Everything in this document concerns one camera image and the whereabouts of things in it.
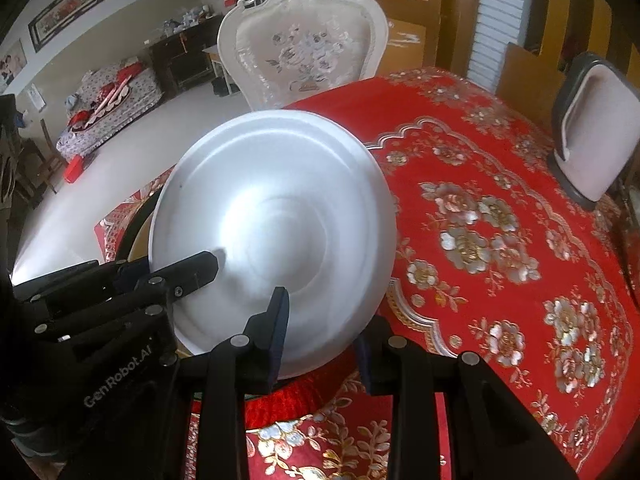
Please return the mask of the small white foam bowl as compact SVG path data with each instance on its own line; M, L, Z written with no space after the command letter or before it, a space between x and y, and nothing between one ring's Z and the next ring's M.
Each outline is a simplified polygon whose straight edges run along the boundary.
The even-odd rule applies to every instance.
M290 314L279 375L339 356L380 305L396 247L392 194L349 131L301 110L263 110L193 144L166 181L149 239L153 269L210 252L218 271L172 307L190 353L242 332L284 287Z

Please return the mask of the dark green plastic bowl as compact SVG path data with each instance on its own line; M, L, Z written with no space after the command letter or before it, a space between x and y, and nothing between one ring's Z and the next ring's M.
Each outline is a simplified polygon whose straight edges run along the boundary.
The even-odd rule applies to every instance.
M148 255L151 219L162 188L151 193L134 211L116 247L116 260L136 260Z

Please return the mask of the red embroidered tablecloth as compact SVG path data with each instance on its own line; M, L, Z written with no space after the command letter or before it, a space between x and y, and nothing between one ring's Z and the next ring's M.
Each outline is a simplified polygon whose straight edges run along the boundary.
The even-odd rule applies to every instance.
M544 161L550 138L469 81L424 68L285 107L353 133L392 193L396 260L380 312L430 351L477 351L576 469L605 477L639 416L639 313L623 283L604 198L572 205ZM350 356L273 400L250 401L251 479L385 479L390 398L364 400ZM347 415L315 408L341 386Z

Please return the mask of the floral covered sofa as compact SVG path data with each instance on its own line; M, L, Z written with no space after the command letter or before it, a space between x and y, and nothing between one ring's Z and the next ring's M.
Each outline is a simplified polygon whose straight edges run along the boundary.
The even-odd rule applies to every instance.
M66 162L86 157L152 110L163 97L151 66L137 56L89 70L70 95L67 124L56 141Z

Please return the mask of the dark wooden sideboard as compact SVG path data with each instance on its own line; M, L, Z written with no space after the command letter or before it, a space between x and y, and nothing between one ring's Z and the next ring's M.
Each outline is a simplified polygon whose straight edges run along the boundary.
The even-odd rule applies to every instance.
M215 47L222 16L214 16L146 48L167 99L214 78L207 48Z

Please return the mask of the framed flower painting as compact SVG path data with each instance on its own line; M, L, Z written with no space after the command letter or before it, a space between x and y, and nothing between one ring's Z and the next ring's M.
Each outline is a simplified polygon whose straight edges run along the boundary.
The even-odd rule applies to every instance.
M28 24L32 46L39 52L63 29L104 0L53 0Z

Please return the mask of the white ornate chair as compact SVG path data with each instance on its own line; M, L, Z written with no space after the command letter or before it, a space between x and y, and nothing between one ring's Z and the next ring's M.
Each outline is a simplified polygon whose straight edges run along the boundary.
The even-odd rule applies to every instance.
M375 0L240 0L217 49L251 110L275 110L371 78L388 40Z

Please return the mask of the white electric kettle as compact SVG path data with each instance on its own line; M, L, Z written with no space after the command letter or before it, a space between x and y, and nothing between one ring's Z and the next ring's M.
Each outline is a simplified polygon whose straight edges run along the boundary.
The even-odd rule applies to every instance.
M602 56L582 52L553 103L551 133L552 176L570 200L592 211L639 142L639 90Z

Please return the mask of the cardboard box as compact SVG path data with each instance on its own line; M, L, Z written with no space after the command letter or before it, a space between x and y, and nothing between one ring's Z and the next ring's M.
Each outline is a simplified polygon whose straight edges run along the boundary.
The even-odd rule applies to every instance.
M436 62L442 0L376 0L388 23L378 73L388 75Z

